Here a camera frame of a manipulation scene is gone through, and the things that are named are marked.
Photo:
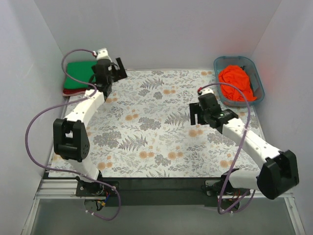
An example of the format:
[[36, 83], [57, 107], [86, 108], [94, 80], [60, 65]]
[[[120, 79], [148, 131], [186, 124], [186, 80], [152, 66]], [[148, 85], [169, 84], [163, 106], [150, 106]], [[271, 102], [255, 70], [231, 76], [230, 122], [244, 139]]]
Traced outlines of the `green t-shirt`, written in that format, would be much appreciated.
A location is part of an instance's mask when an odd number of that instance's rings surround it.
[[[88, 82], [91, 76], [94, 74], [92, 66], [96, 65], [96, 61], [79, 61], [71, 62], [67, 65], [67, 73], [82, 82]], [[87, 84], [82, 84], [77, 81], [72, 80], [70, 77], [67, 77], [64, 83], [64, 89], [85, 89]]]

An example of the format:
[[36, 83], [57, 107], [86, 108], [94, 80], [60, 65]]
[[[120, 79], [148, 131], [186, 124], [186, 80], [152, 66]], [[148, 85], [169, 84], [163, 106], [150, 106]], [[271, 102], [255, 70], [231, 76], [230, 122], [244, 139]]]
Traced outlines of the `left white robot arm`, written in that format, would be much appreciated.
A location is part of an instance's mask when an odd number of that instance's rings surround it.
[[54, 152], [64, 161], [70, 163], [78, 180], [88, 182], [87, 190], [94, 196], [100, 195], [104, 184], [98, 180], [100, 171], [88, 157], [90, 150], [86, 126], [98, 108], [106, 101], [112, 91], [112, 84], [127, 78], [121, 58], [116, 63], [106, 59], [98, 59], [92, 66], [93, 75], [85, 91], [84, 100], [64, 119], [56, 119], [53, 123]]

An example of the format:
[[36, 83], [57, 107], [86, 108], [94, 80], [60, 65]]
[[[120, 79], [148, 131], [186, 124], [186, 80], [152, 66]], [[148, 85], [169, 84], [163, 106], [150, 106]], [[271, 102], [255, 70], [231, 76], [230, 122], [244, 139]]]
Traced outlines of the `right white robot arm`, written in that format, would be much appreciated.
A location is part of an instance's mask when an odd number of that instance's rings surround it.
[[296, 155], [282, 151], [245, 127], [230, 109], [222, 110], [210, 89], [198, 93], [198, 102], [189, 105], [191, 125], [209, 125], [242, 147], [257, 164], [259, 171], [235, 168], [221, 176], [211, 191], [234, 194], [239, 188], [260, 191], [266, 198], [275, 199], [299, 184]]

